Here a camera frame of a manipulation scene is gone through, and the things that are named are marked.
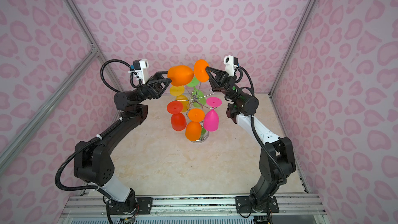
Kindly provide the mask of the pink wine glass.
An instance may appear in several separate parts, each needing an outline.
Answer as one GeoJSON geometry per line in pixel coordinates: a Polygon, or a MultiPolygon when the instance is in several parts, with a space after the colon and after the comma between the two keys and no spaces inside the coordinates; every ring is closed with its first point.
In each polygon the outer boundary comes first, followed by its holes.
{"type": "Polygon", "coordinates": [[[210,97],[206,100],[206,103],[210,107],[210,111],[205,115],[204,128],[208,132],[214,132],[219,128],[219,115],[216,108],[222,105],[222,101],[218,97],[210,97]]]}

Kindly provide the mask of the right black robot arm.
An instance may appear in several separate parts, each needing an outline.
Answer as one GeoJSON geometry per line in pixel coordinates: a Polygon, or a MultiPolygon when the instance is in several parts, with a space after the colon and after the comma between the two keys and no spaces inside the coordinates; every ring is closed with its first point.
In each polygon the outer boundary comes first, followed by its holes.
{"type": "Polygon", "coordinates": [[[212,91],[223,93],[229,101],[226,111],[228,118],[244,129],[261,147],[261,176],[250,190],[249,201],[253,210],[263,211],[296,170],[292,142],[287,137],[281,138],[274,134],[255,117],[259,100],[255,96],[253,84],[240,88],[237,85],[239,77],[235,74],[229,75],[226,71],[209,66],[205,71],[212,91]]]}

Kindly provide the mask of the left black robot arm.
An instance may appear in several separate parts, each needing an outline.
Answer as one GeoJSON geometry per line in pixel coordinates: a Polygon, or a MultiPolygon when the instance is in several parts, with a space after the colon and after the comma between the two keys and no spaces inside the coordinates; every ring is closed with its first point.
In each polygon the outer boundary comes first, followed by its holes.
{"type": "Polygon", "coordinates": [[[133,91],[117,92],[114,103],[120,110],[119,119],[99,136],[88,142],[81,141],[76,147],[74,175],[110,199],[111,205],[120,204],[134,209],[135,192],[116,176],[111,154],[116,146],[148,116],[145,100],[159,99],[171,84],[166,71],[155,73],[133,91]]]}

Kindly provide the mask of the orange wine glass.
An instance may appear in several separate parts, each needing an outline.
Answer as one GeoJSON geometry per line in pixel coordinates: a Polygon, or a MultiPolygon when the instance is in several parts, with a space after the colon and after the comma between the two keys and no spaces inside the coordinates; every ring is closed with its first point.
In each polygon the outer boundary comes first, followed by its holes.
{"type": "Polygon", "coordinates": [[[207,67],[209,67],[208,62],[201,59],[196,61],[194,69],[186,65],[171,67],[167,72],[167,77],[171,79],[171,84],[175,87],[188,85],[194,78],[200,83],[205,83],[209,80],[207,67]]]}
{"type": "Polygon", "coordinates": [[[190,122],[186,126],[185,136],[188,140],[196,142],[201,138],[202,125],[201,122],[205,118],[203,110],[198,108],[189,110],[188,118],[190,122]]]}

